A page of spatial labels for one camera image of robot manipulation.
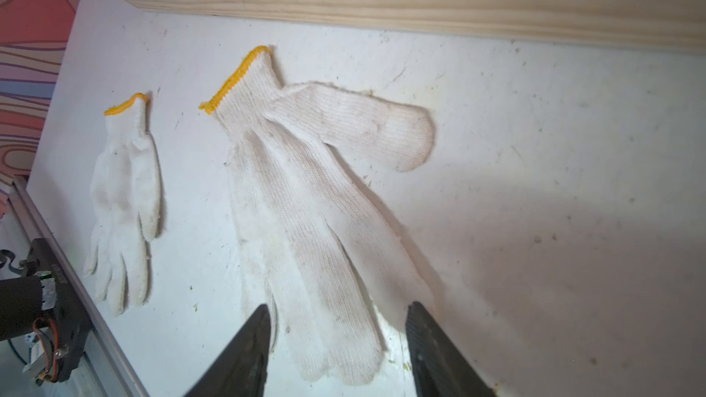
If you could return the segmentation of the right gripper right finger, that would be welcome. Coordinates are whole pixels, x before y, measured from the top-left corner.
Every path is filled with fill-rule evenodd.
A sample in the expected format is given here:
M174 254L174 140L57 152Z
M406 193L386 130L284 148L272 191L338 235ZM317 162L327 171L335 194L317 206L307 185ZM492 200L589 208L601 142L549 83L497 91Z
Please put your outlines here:
M496 395L418 301L408 307L406 337L417 396Z

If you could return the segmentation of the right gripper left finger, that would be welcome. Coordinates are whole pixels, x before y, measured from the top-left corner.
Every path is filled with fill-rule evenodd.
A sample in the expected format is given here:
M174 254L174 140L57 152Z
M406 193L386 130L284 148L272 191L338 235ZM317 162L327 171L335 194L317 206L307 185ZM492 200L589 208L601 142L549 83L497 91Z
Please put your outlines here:
M263 396L271 337L270 309L261 304L186 396Z

